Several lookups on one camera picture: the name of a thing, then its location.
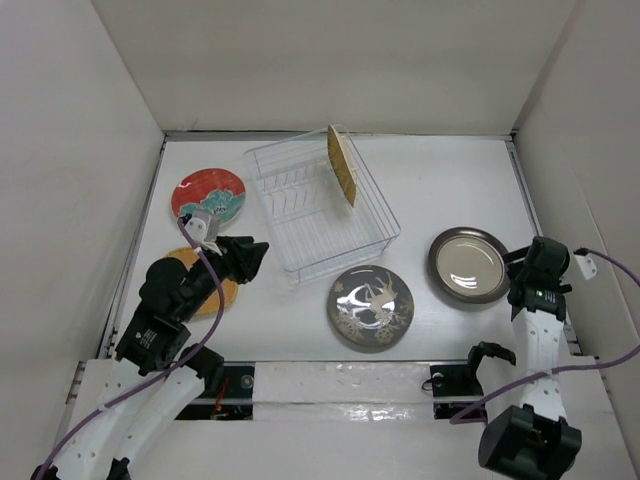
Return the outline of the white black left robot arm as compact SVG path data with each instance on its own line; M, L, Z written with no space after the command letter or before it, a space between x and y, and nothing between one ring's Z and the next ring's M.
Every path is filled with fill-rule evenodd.
M95 410L72 427L34 473L35 479L130 479L176 416L224 381L224 359L204 341L189 342L188 322L222 283L252 281L269 249L250 236L196 245L186 267L165 257L147 270L140 303L115 348Z

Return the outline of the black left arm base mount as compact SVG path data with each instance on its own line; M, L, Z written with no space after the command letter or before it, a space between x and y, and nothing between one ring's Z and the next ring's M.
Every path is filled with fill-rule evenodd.
M215 390L207 390L176 417L182 421L244 421L253 419L254 363L226 363Z

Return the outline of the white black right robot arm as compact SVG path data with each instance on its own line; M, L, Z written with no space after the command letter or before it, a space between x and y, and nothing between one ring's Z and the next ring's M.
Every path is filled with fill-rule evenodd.
M478 463L511 479L559 479L573 467L582 433L567 421L559 374L560 343L567 318L562 283L568 248L536 236L531 245L503 256L507 301L516 340L515 366L522 380L482 433Z

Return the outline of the brown rimmed cream plate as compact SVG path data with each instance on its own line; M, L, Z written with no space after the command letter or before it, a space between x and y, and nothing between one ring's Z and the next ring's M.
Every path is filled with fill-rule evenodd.
M500 300L509 290L504 244L492 234L472 227L441 232L426 256L426 271L443 294L466 304Z

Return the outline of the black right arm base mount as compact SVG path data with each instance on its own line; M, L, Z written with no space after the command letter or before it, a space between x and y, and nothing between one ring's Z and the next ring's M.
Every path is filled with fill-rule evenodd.
M484 395L479 382L469 376L463 363L431 365L421 389L432 396L436 420L450 420Z

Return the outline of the red and teal round plate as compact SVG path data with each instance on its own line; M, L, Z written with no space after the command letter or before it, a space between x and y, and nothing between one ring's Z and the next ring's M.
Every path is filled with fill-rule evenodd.
M189 174L177 184L170 205L176 218L201 209L224 225L239 215L245 200L246 187L240 177L226 169L206 168Z

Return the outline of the yellow green leaf-shaped plate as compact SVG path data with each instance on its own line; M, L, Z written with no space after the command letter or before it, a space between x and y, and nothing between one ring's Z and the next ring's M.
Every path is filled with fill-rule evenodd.
M344 137L335 126L327 127L327 152L334 175L351 207L355 206L357 185Z

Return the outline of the grey plate with floral pattern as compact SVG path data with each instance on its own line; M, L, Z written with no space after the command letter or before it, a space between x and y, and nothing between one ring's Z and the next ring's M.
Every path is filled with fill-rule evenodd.
M326 302L329 323L352 348L384 351L409 330L415 313L410 288L395 272L359 265L332 283Z

